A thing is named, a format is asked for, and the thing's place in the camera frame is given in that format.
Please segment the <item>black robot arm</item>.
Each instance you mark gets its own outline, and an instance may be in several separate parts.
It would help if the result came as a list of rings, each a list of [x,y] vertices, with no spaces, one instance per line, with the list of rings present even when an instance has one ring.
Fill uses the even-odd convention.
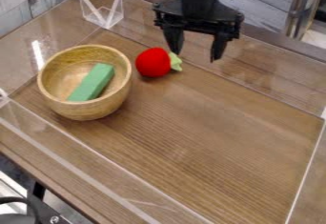
[[[163,30],[171,52],[183,48],[184,31],[213,37],[209,62],[220,59],[232,39],[239,38],[244,14],[219,0],[169,0],[152,4],[153,25]]]

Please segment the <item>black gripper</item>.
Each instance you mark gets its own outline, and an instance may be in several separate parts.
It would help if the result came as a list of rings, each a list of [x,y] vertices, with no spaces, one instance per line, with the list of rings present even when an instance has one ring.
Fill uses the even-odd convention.
[[[220,59],[228,39],[239,37],[243,14],[219,0],[168,0],[152,4],[153,24],[163,30],[172,53],[179,54],[184,31],[213,35],[209,62]]]

